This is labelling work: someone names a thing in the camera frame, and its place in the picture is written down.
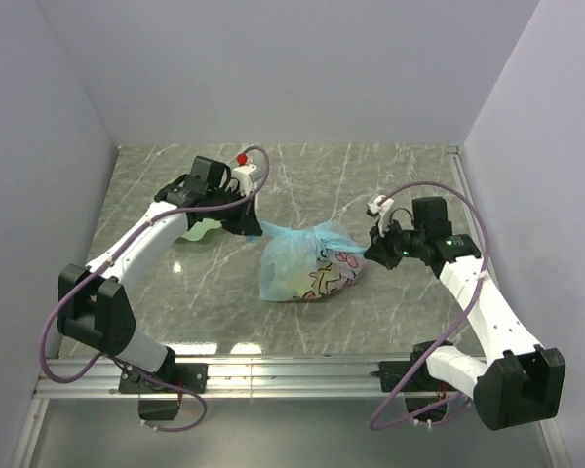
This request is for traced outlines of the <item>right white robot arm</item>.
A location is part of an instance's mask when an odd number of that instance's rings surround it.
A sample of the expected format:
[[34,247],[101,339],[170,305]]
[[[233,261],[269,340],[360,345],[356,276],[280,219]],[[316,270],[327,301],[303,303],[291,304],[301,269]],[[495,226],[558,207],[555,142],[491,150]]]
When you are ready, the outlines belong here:
[[467,234],[455,234],[442,197],[413,200],[411,227],[393,219],[392,201],[382,196],[369,204],[376,224],[364,257],[388,270],[404,258],[429,267],[462,309],[484,352],[478,360],[445,335],[420,343],[409,369],[396,378],[391,362],[378,366],[383,391],[390,395],[410,383],[432,390],[439,384],[460,392],[475,406],[486,428],[500,430],[551,419],[558,414],[566,361],[556,348],[545,348],[516,316],[488,274],[488,262]]

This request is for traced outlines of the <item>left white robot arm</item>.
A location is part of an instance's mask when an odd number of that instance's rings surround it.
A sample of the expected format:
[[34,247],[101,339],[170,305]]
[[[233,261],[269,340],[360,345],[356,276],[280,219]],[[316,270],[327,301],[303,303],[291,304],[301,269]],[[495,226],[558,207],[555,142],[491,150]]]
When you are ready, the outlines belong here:
[[166,184],[145,214],[111,248],[86,266],[69,265],[58,281],[58,333],[141,375],[153,391],[178,381],[176,354],[137,328],[130,292],[155,260],[203,220],[228,233],[259,237],[255,203],[270,162],[241,152],[236,166],[198,156],[187,174]]

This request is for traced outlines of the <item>light blue plastic bag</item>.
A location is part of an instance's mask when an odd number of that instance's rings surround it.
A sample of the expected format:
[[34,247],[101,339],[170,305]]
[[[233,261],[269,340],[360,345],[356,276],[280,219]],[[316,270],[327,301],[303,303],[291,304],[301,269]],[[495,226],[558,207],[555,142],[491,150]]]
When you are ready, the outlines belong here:
[[356,282],[366,261],[365,248],[335,221],[292,229],[260,224],[269,238],[259,269],[259,298],[269,302],[323,299]]

